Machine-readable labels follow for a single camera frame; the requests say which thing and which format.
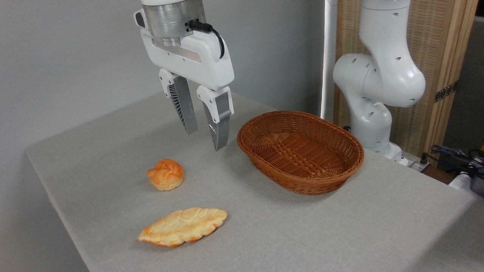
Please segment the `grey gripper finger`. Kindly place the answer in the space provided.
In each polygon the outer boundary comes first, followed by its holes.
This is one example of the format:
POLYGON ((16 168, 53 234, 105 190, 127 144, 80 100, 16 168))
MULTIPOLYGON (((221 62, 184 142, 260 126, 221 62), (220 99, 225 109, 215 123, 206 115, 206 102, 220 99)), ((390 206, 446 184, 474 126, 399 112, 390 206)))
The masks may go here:
POLYGON ((197 95, 203 103, 215 150, 228 143, 230 116, 234 113, 231 90, 225 87, 219 91, 200 85, 197 95))
POLYGON ((162 68, 159 71, 159 78, 164 94, 172 101, 185 131, 188 134, 197 131, 198 124, 187 79, 162 68))

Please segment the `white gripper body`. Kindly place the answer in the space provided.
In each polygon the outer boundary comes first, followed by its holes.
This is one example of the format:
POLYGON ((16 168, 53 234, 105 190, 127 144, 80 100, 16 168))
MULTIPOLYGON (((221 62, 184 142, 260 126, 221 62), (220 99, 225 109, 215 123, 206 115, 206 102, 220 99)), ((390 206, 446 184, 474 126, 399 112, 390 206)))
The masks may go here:
POLYGON ((180 40, 180 46, 164 46, 146 29, 141 36, 150 60, 158 67, 197 84, 219 91, 234 80, 228 48, 220 58, 220 43, 212 33, 196 31, 180 40))

